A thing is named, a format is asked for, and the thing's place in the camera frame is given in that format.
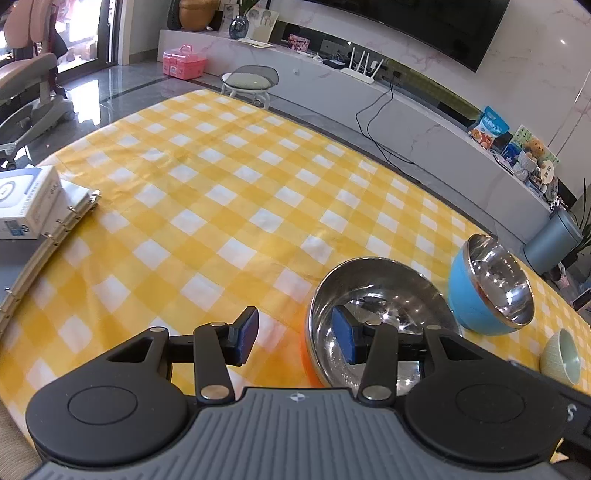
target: brown pot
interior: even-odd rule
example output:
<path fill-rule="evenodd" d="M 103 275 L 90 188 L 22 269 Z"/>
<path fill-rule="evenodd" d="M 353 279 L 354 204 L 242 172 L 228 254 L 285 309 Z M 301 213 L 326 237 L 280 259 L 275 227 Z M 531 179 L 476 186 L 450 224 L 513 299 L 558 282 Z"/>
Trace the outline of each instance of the brown pot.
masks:
<path fill-rule="evenodd" d="M 219 0 L 181 0 L 178 8 L 178 16 L 185 30 L 198 32 L 213 19 Z"/>

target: yellow checkered tablecloth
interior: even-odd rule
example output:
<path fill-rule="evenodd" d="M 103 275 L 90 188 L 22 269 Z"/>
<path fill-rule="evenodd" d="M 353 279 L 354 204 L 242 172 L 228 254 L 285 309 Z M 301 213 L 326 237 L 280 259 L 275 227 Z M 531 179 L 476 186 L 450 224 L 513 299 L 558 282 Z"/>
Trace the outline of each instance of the yellow checkered tablecloth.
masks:
<path fill-rule="evenodd" d="M 342 261 L 380 255 L 447 294 L 461 244 L 479 229 L 417 186 L 328 138 L 198 90 L 104 127 L 50 157 L 103 197 L 60 247 L 2 338 L 0 396 L 17 423 L 36 390 L 151 325 L 186 334 L 260 311 L 244 385 L 306 387 L 300 338 L 315 286 Z M 469 339 L 537 368 L 564 326 L 583 358 L 587 324 L 528 270 L 533 323 Z M 193 391 L 190 365 L 174 382 Z"/>

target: trash can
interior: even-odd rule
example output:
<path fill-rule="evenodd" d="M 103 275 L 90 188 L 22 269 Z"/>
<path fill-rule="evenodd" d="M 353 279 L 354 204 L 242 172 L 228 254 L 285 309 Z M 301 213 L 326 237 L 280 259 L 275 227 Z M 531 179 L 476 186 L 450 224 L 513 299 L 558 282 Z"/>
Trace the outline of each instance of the trash can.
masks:
<path fill-rule="evenodd" d="M 562 208 L 550 215 L 550 221 L 524 248 L 524 255 L 531 268 L 541 275 L 566 257 L 581 243 L 583 235 L 573 217 Z"/>

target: blue bowl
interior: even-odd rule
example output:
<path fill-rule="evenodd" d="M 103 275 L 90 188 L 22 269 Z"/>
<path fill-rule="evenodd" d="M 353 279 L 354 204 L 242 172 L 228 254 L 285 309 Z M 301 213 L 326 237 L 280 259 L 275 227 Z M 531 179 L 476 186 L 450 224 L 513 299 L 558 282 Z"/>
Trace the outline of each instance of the blue bowl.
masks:
<path fill-rule="evenodd" d="M 472 235 L 457 253 L 448 303 L 458 323 L 483 335 L 516 332 L 534 317 L 530 283 L 495 239 Z"/>

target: pink storage box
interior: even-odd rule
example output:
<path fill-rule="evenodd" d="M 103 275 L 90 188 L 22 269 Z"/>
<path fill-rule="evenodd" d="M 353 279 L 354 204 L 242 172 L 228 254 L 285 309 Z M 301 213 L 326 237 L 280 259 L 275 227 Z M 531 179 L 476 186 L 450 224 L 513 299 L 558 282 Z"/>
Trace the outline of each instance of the pink storage box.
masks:
<path fill-rule="evenodd" d="M 207 59 L 193 53 L 191 45 L 167 50 L 162 55 L 162 73 L 181 80 L 195 79 L 203 75 Z"/>

